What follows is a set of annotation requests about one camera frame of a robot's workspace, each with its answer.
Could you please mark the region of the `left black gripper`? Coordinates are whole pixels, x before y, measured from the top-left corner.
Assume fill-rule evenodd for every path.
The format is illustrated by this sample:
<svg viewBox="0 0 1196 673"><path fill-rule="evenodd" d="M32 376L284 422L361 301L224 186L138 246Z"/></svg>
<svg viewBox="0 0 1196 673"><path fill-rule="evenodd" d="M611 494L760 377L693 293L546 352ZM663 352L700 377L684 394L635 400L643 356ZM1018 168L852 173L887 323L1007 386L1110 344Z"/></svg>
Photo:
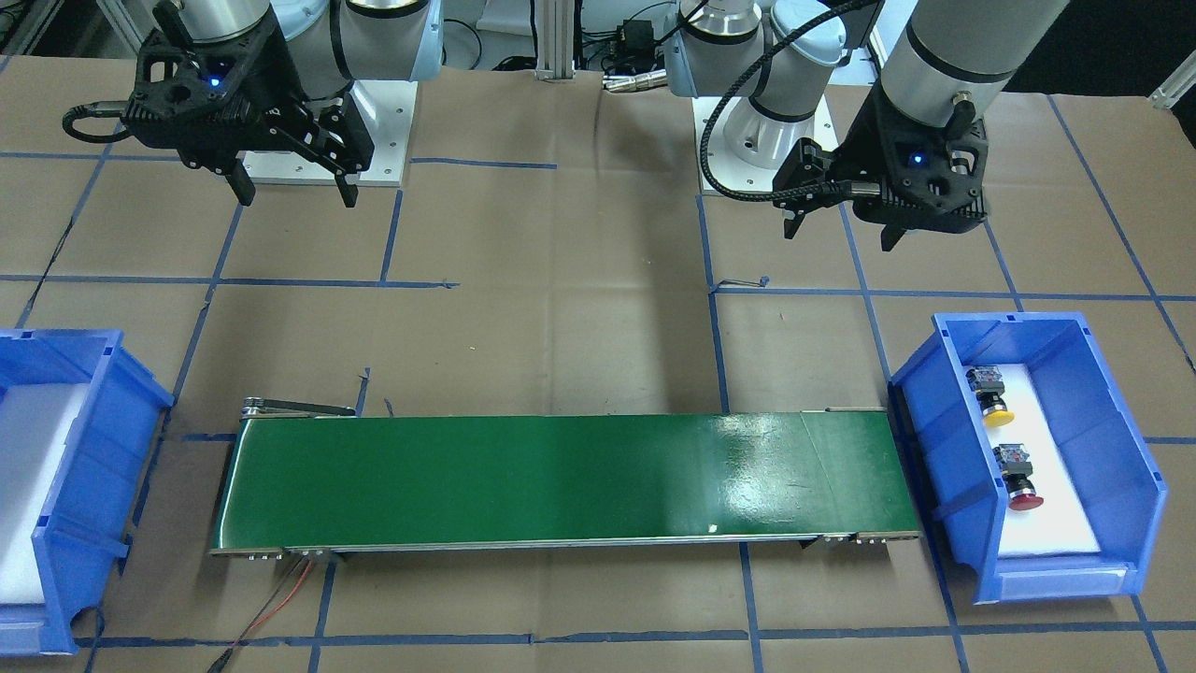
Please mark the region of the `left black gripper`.
<svg viewBox="0 0 1196 673"><path fill-rule="evenodd" d="M811 210L849 201L855 216L880 224L880 247L893 251L907 231L971 231L990 215L982 181L987 133L974 99L954 94L942 126L907 118L875 86L846 140L823 149L800 139L775 175L783 238Z"/></svg>

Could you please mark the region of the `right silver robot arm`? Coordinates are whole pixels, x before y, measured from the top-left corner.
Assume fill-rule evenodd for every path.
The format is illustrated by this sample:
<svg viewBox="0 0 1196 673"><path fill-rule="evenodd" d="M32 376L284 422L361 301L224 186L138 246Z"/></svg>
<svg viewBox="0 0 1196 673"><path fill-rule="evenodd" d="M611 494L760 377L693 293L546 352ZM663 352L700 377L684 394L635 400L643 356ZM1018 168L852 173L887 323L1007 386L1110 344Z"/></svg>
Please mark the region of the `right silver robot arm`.
<svg viewBox="0 0 1196 673"><path fill-rule="evenodd" d="M280 149L324 169L353 208L376 140L350 90L443 65L439 1L158 1L152 14L121 122L243 206L256 194L244 154Z"/></svg>

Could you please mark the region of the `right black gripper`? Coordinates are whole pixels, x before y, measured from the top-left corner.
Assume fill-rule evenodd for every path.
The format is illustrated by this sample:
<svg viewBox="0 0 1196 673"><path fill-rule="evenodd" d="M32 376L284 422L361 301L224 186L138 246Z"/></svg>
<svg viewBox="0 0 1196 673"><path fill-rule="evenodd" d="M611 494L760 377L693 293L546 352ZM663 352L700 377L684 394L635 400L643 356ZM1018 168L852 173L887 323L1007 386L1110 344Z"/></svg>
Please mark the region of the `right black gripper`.
<svg viewBox="0 0 1196 673"><path fill-rule="evenodd" d="M176 149L185 165L227 176L243 208L256 195L238 164L244 149L287 149L323 166L355 208L359 188L346 175L366 170L376 145L350 100L321 111L309 102L277 19L212 42L166 19L138 51L122 124L150 148Z"/></svg>

